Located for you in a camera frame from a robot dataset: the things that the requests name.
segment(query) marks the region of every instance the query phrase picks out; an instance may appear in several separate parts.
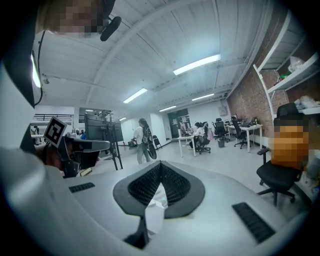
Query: white ceiling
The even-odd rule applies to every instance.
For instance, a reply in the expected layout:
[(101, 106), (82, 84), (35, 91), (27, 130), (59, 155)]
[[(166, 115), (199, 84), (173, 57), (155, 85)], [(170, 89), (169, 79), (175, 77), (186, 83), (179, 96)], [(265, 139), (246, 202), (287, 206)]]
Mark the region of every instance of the white ceiling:
[[(122, 23), (106, 41), (46, 32), (40, 54), (42, 104), (111, 109), (119, 117), (140, 110), (188, 106), (215, 93), (225, 99), (269, 22), (267, 0), (116, 0)], [(34, 41), (35, 54), (38, 41)], [(221, 54), (221, 60), (175, 76), (173, 70)], [(123, 101), (146, 88), (128, 104)], [(34, 90), (38, 99), (39, 90)]]

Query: black cable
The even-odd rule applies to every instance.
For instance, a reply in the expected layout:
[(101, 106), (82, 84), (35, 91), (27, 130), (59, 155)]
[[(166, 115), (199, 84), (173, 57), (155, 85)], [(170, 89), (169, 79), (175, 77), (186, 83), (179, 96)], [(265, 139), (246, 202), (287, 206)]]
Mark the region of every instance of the black cable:
[(39, 101), (36, 104), (34, 104), (34, 106), (38, 105), (41, 102), (42, 96), (44, 94), (42, 80), (41, 80), (41, 72), (40, 72), (40, 52), (41, 52), (42, 41), (44, 40), (45, 33), (46, 33), (46, 31), (43, 31), (42, 36), (41, 36), (41, 40), (40, 40), (40, 43), (39, 43), (39, 49), (38, 49), (38, 75), (39, 75), (39, 80), (40, 80), (40, 92), (41, 92), (41, 94), (40, 94)]

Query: floor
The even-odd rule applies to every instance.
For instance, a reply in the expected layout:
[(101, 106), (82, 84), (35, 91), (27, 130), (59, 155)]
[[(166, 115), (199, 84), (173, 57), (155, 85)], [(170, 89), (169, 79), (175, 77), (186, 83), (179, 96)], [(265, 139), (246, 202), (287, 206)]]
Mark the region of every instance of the floor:
[[(259, 185), (260, 178), (256, 174), (258, 167), (263, 164), (262, 156), (257, 155), (260, 150), (259, 146), (251, 144), (251, 152), (247, 152), (247, 146), (244, 145), (242, 149), (237, 145), (234, 147), (235, 139), (229, 143), (225, 143), (225, 147), (219, 148), (218, 142), (212, 140), (208, 145), (211, 147), (211, 153), (203, 152), (201, 155), (196, 153), (193, 155), (192, 149), (182, 141), (183, 157), (180, 155), (179, 143), (171, 142), (165, 145), (162, 149), (157, 151), (157, 160), (172, 161), (183, 163), (197, 168), (201, 168), (210, 172), (217, 172), (229, 176), (244, 186), (248, 187), (255, 193), (263, 191), (268, 187), (264, 184)], [(120, 146), (119, 151), (123, 168), (130, 168), (130, 166), (137, 165), (137, 148), (129, 148), (127, 146)], [(267, 155), (267, 161), (270, 160), (270, 155)], [(105, 171), (112, 172), (115, 166), (112, 160), (102, 160), (100, 164), (105, 165)], [(290, 198), (286, 195), (278, 194), (277, 208), (282, 212), (283, 216), (289, 221), (299, 213), (307, 211), (309, 204), (303, 195), (296, 189), (291, 189), (290, 192), (296, 194), (294, 203), (290, 203)], [(266, 201), (273, 204), (273, 194), (262, 195)]]

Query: ceiling light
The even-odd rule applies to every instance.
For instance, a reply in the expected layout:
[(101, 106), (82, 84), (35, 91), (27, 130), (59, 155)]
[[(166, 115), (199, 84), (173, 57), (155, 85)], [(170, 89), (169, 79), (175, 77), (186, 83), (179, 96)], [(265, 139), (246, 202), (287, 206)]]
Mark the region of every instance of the ceiling light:
[(211, 93), (211, 94), (208, 94), (208, 95), (201, 96), (199, 98), (193, 98), (192, 101), (200, 100), (202, 98), (210, 97), (210, 96), (213, 96), (213, 95), (214, 95), (214, 93)]
[(170, 110), (170, 109), (174, 109), (174, 108), (176, 108), (176, 107), (177, 107), (177, 106), (170, 106), (170, 107), (167, 107), (167, 108), (164, 108), (164, 109), (159, 110), (159, 112), (166, 111), (166, 110)]
[(202, 65), (205, 65), (205, 64), (208, 64), (211, 62), (217, 62), (219, 60), (220, 60), (220, 54), (213, 55), (211, 57), (203, 58), (203, 59), (200, 59), (200, 60), (193, 62), (191, 64), (180, 67), (180, 68), (174, 70), (173, 73), (177, 76), (177, 75), (180, 75), (181, 73), (186, 72), (188, 70), (192, 70), (194, 68), (197, 68), (199, 66), (202, 66)]
[(136, 92), (134, 95), (132, 95), (131, 97), (127, 98), (123, 103), (129, 103), (130, 101), (132, 101), (136, 97), (140, 96), (141, 94), (145, 93), (146, 91), (147, 91), (147, 89), (142, 88), (140, 91)]
[(41, 88), (41, 83), (40, 83), (40, 79), (37, 73), (37, 69), (36, 69), (36, 64), (35, 64), (35, 59), (34, 56), (31, 54), (31, 60), (32, 60), (32, 79), (34, 81), (34, 84), (36, 87)]

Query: trash can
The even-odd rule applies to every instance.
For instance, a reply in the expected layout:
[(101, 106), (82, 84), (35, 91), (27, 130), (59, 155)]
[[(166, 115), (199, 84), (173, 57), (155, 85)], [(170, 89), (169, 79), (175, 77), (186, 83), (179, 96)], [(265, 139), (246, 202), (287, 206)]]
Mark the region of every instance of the trash can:
[(224, 148), (225, 147), (225, 141), (222, 139), (218, 139), (218, 146), (219, 148)]

